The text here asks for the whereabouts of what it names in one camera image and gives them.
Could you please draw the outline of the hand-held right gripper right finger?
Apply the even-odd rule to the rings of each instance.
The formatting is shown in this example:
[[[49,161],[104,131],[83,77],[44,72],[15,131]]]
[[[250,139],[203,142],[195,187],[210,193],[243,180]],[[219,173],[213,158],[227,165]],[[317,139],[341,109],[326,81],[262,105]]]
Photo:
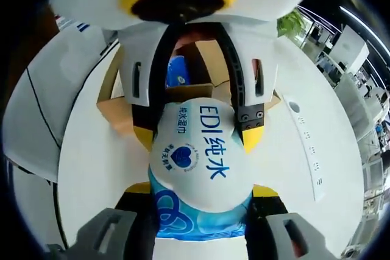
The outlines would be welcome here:
[[[254,185],[246,214],[249,259],[336,259],[325,237],[298,213],[289,213],[271,188]]]

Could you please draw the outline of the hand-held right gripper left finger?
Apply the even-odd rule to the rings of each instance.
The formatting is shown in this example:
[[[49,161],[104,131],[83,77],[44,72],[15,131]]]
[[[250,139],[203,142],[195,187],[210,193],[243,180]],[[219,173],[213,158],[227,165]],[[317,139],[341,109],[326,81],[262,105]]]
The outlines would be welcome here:
[[[128,187],[115,208],[106,208],[77,232],[67,249],[49,244],[47,259],[152,259],[159,229],[149,182]]]

